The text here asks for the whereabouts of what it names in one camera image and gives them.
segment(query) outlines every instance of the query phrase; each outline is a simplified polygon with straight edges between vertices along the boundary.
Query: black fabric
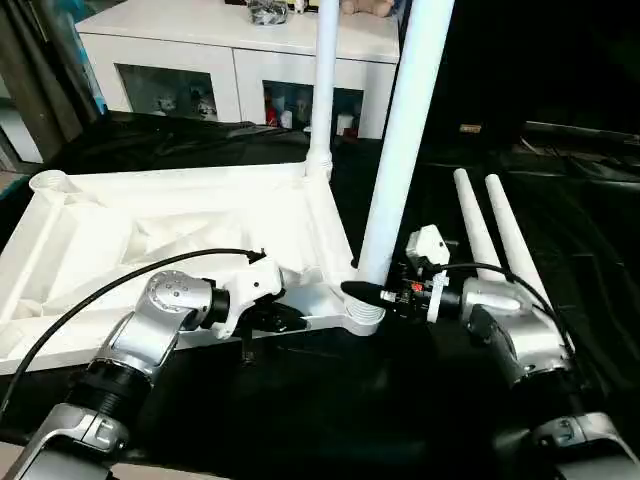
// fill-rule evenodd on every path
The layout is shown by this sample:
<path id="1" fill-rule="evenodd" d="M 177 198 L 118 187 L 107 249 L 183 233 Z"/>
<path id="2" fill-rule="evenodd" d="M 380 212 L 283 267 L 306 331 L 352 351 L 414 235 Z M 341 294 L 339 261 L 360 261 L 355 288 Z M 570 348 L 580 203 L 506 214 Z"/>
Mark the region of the black fabric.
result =
<path id="1" fill-rule="evenodd" d="M 67 173 L 303 161 L 308 140 L 141 115 L 113 115 L 65 147 L 52 168 Z M 380 143 L 335 148 L 331 187 L 358 254 Z M 499 173 L 557 311 L 588 349 L 606 388 L 605 408 L 640 448 L 640 175 L 631 162 L 586 163 L 482 149 L 420 152 L 396 258 L 408 235 L 436 223 L 454 261 L 470 260 L 453 170 L 469 169 L 499 245 L 483 178 Z M 0 245 L 19 220 L 25 186 L 0 203 Z M 372 337 L 342 330 L 176 352 L 140 416 L 130 461 L 233 478 L 389 475 L 505 476 L 492 450 L 518 419 L 499 371 L 456 322 L 385 319 Z M 70 372 L 31 373 L 0 436 L 25 441 L 66 394 Z M 8 378 L 0 379 L 0 392 Z M 535 478 L 518 472 L 515 478 Z"/>

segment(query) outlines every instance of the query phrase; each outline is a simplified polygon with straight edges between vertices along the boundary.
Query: cabinet glass door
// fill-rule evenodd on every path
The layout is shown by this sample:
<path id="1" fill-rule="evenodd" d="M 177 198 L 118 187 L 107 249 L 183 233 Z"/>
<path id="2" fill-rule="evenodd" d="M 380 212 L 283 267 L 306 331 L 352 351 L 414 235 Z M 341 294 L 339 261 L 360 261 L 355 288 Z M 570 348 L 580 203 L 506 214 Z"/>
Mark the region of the cabinet glass door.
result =
<path id="1" fill-rule="evenodd" d="M 81 34 L 109 110 L 239 122 L 230 48 Z"/>
<path id="2" fill-rule="evenodd" d="M 217 121 L 208 73 L 116 64 L 135 113 Z"/>
<path id="3" fill-rule="evenodd" d="M 266 124 L 304 130 L 311 125 L 313 86 L 262 81 Z M 362 113 L 362 90 L 333 89 L 333 128 L 339 136 L 357 138 Z"/>

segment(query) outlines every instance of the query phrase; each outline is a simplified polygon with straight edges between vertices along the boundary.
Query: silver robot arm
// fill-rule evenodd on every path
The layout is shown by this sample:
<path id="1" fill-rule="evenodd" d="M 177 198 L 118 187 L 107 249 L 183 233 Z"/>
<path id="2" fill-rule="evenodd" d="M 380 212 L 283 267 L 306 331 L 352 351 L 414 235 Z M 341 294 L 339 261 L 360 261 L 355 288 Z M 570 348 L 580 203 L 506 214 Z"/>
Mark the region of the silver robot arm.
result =
<path id="1" fill-rule="evenodd" d="M 265 257 L 222 288 L 178 271 L 155 274 L 113 329 L 65 403 L 56 405 L 5 480 L 105 480 L 181 331 L 228 338 L 255 301 L 282 291 Z"/>
<path id="2" fill-rule="evenodd" d="M 344 282 L 342 290 L 363 302 L 394 310 L 400 318 L 426 318 L 434 287 L 405 279 L 402 290 Z M 445 288 L 440 311 L 457 316 L 480 338 L 501 367 L 529 439 L 568 480 L 638 479 L 640 461 L 608 415 L 585 399 L 582 379 L 554 323 L 517 285 L 468 278 L 462 293 Z"/>

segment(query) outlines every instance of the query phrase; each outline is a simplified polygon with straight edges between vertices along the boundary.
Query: black cable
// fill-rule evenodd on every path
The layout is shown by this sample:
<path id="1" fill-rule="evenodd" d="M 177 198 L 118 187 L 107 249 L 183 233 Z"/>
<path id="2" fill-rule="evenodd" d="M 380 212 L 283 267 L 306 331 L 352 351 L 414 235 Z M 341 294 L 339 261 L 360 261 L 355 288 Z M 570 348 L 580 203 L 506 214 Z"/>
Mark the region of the black cable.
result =
<path id="1" fill-rule="evenodd" d="M 42 334 L 40 338 L 38 338 L 36 343 L 34 343 L 33 346 L 29 349 L 27 354 L 24 356 L 24 358 L 20 362 L 20 365 L 18 365 L 18 368 L 16 369 L 15 373 L 13 374 L 13 378 L 11 379 L 11 382 L 9 383 L 9 387 L 7 387 L 7 391 L 5 392 L 4 398 L 2 399 L 2 405 L 0 405 L 0 423 L 2 423 L 4 414 L 6 413 L 7 408 L 9 407 L 9 402 L 11 401 L 11 396 L 13 395 L 13 392 L 16 389 L 16 386 L 24 376 L 25 372 L 27 371 L 27 368 L 29 368 L 29 365 L 31 364 L 35 356 L 38 354 L 38 352 L 44 346 L 44 344 L 47 343 L 47 341 L 53 336 L 53 334 L 56 333 L 58 330 L 60 330 L 60 328 L 62 328 L 75 315 L 77 315 L 80 312 L 80 310 L 82 310 L 87 305 L 96 301 L 105 293 L 110 292 L 114 288 L 122 285 L 123 283 L 128 282 L 129 280 L 139 277 L 140 275 L 144 275 L 145 273 L 149 273 L 153 270 L 164 267 L 165 265 L 169 265 L 171 263 L 179 262 L 181 260 L 186 260 L 188 258 L 201 257 L 203 255 L 245 255 L 246 257 L 249 258 L 250 262 L 254 262 L 264 257 L 264 253 L 252 252 L 250 250 L 242 250 L 238 248 L 208 248 L 205 250 L 195 250 L 193 252 L 183 253 L 181 255 L 169 257 L 164 260 L 160 260 L 158 262 L 152 263 L 151 265 L 147 265 L 146 267 L 139 268 L 138 270 L 134 270 L 131 273 L 123 275 L 122 277 L 114 280 L 113 282 L 108 283 L 104 287 L 99 288 L 98 290 L 93 292 L 91 295 L 89 295 L 87 298 L 85 298 L 80 303 L 78 303 L 76 306 L 74 306 L 67 313 L 62 315 L 53 325 L 51 325 L 47 329 L 46 332 Z"/>

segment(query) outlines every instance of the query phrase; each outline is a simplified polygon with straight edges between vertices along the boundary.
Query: white pole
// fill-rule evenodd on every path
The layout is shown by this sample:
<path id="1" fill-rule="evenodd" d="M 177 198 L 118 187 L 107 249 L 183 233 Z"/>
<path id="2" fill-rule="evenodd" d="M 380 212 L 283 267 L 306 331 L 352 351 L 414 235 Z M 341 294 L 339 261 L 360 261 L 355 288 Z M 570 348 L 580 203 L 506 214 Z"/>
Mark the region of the white pole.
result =
<path id="1" fill-rule="evenodd" d="M 509 204 L 507 195 L 504 193 L 504 188 L 502 188 L 500 178 L 497 175 L 489 175 L 485 179 L 485 182 L 487 184 L 487 190 L 489 191 L 493 214 L 496 217 L 496 223 L 500 231 L 500 238 L 502 238 L 504 252 L 509 262 L 509 269 L 530 283 L 531 286 L 549 302 L 549 296 L 544 289 L 540 275 L 538 275 L 538 270 L 533 263 L 531 253 L 529 253 L 529 249 L 527 248 L 527 243 L 522 236 L 513 210 L 511 210 L 511 205 Z"/>
<path id="2" fill-rule="evenodd" d="M 387 280 L 454 2 L 413 1 L 357 280 L 378 285 Z M 384 315 L 382 309 L 353 298 L 346 305 L 353 322 L 369 332 Z"/>
<path id="3" fill-rule="evenodd" d="M 460 208 L 462 209 L 464 226 L 467 230 L 467 237 L 469 237 L 473 260 L 499 267 L 500 260 L 493 246 L 489 230 L 487 230 L 487 224 L 484 223 L 484 217 L 482 216 L 476 195 L 473 192 L 467 171 L 464 168 L 458 168 L 453 172 L 453 178 L 456 182 L 456 190 L 458 190 L 458 200 L 460 201 Z M 491 270 L 483 268 L 478 269 L 478 278 L 494 282 L 505 281 L 504 275 L 501 273 L 492 272 Z"/>
<path id="4" fill-rule="evenodd" d="M 307 174 L 331 176 L 331 113 L 336 66 L 336 43 L 340 17 L 339 0 L 320 3 L 316 36 L 316 83 L 311 110 L 311 145 L 307 152 Z"/>

